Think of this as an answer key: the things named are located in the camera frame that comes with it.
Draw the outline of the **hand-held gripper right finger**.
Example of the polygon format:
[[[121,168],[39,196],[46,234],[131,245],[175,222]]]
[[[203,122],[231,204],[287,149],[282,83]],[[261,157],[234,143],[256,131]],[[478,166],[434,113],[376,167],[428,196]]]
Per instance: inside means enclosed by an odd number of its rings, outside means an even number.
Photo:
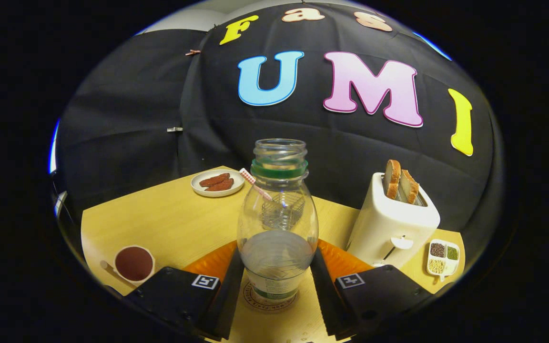
[[[311,273],[327,334],[338,340],[369,340],[400,329],[433,298],[396,267],[372,267],[323,240]]]

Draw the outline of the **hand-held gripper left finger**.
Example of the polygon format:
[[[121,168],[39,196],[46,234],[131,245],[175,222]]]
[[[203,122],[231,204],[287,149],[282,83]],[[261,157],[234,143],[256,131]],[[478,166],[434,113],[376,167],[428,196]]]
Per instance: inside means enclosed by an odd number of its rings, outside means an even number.
[[[161,268],[124,299],[192,342],[221,341],[230,336],[243,273],[231,241],[183,269]]]

